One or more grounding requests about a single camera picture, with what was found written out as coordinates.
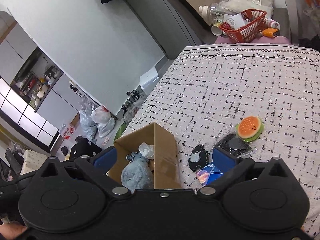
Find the person's left hand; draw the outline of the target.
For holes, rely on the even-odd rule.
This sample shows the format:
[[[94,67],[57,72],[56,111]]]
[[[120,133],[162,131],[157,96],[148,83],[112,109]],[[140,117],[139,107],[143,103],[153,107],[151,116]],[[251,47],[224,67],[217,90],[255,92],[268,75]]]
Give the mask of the person's left hand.
[[[0,226],[1,239],[16,239],[27,230],[26,226],[17,223],[4,223]]]

